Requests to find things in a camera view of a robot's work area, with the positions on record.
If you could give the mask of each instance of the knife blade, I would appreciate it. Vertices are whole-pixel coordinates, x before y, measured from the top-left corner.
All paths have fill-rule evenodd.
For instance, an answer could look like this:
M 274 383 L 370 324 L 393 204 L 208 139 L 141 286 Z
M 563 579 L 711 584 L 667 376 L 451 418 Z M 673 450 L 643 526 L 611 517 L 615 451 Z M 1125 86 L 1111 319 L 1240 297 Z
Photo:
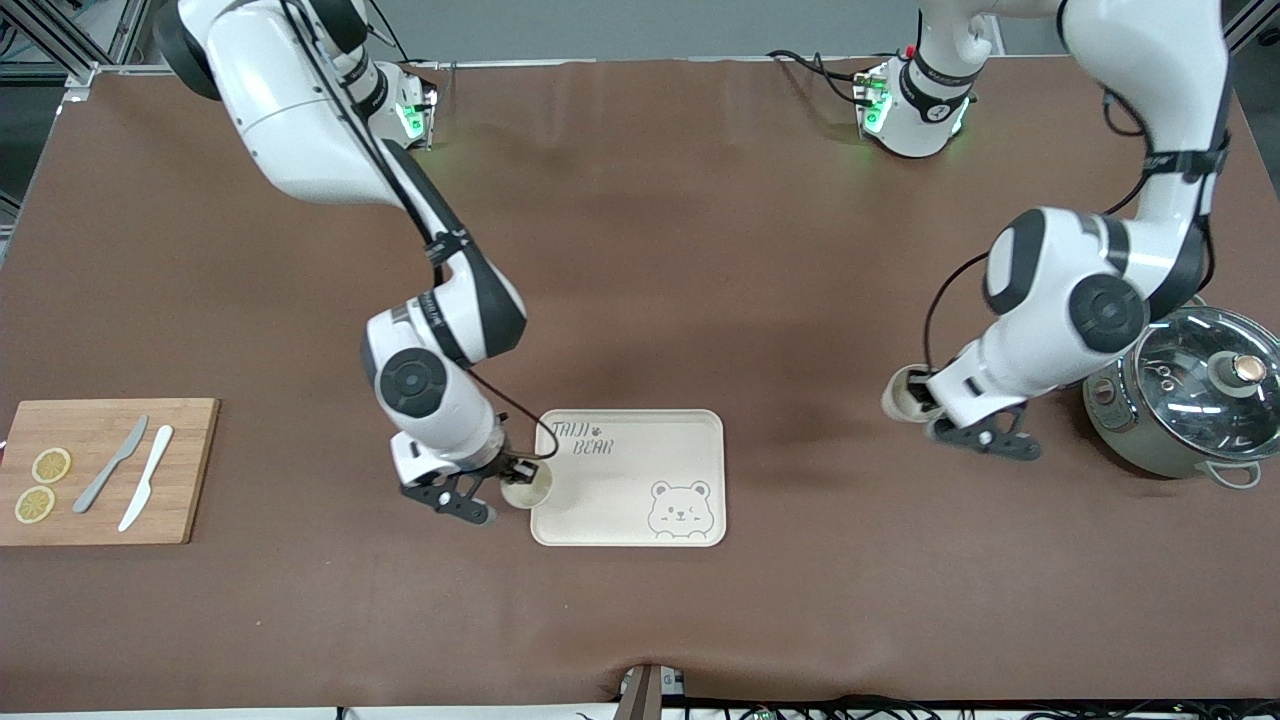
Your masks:
M 138 443 L 142 442 L 142 433 L 146 430 L 147 416 L 143 414 L 138 418 L 138 423 L 133 425 L 133 429 L 129 430 L 129 437 L 124 438 L 124 445 L 120 446 L 120 450 L 116 450 L 115 455 L 106 461 L 106 468 L 102 468 L 102 471 L 99 473 L 97 477 L 93 478 L 93 482 L 84 488 L 84 492 L 76 498 L 76 505 L 72 506 L 73 512 L 88 511 L 88 509 L 93 505 L 93 501 L 97 500 L 97 493 L 102 492 L 102 486 L 106 484 L 106 479 L 115 471 L 115 466 L 123 462 L 128 456 L 133 455 L 133 451 L 138 448 Z
M 173 425 L 160 425 L 160 429 L 156 430 L 156 439 L 151 443 L 151 455 L 147 456 L 147 466 L 142 470 L 138 489 L 133 491 L 133 500 L 129 501 L 129 507 L 124 511 L 124 518 L 120 519 L 120 525 L 115 528 L 115 532 L 123 533 L 128 530 L 129 525 L 138 519 L 142 509 L 146 507 L 147 501 L 151 500 L 151 475 L 155 474 L 156 465 L 160 464 L 160 456 L 169 447 L 169 438 L 172 437 Z

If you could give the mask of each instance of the gray pot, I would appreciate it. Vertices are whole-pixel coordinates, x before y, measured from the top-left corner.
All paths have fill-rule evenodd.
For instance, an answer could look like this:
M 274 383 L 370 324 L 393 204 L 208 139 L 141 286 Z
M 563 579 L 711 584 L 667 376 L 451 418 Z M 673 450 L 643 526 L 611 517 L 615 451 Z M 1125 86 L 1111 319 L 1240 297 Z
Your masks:
M 1217 307 L 1187 305 L 1152 323 L 1084 380 L 1089 420 L 1125 460 L 1167 478 L 1208 475 L 1231 489 L 1280 452 L 1280 343 Z M 1243 470 L 1234 483 L 1226 470 Z

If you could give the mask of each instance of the white mat with bear drawing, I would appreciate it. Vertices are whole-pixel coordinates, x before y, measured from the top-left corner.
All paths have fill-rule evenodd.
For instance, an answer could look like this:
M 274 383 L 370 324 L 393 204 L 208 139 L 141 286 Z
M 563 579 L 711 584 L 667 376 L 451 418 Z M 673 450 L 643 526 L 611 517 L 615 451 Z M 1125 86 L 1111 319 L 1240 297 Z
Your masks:
M 552 410 L 543 544 L 710 547 L 724 537 L 724 427 L 710 410 Z M 552 450 L 538 432 L 538 452 Z

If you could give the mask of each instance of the cutting board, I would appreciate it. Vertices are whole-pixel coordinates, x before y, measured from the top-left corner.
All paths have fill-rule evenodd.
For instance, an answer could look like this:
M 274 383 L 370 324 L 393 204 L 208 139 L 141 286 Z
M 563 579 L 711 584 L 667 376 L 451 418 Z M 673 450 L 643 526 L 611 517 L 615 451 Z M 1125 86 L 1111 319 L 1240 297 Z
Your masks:
M 72 512 L 76 498 L 106 466 L 142 414 L 150 419 L 137 450 L 116 466 L 88 512 Z M 218 401 L 209 397 L 20 402 L 0 461 L 0 546 L 187 542 L 216 419 Z M 129 529 L 118 532 L 160 425 L 173 425 L 173 439 L 151 477 L 151 500 Z M 31 475 L 31 465 L 50 447 L 70 452 L 72 468 L 67 477 L 47 486 L 56 495 L 54 511 L 24 525 L 14 515 L 14 505 L 23 491 L 40 484 Z

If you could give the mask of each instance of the bear face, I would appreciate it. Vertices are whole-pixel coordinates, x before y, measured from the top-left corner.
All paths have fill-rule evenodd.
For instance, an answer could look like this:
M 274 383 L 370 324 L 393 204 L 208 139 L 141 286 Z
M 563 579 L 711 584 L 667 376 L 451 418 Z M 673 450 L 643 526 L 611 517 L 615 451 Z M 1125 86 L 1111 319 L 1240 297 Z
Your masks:
M 649 511 L 649 529 L 658 537 L 707 537 L 716 527 L 710 506 L 712 488 L 696 482 L 689 487 L 672 487 L 664 482 L 653 484 L 653 510 Z

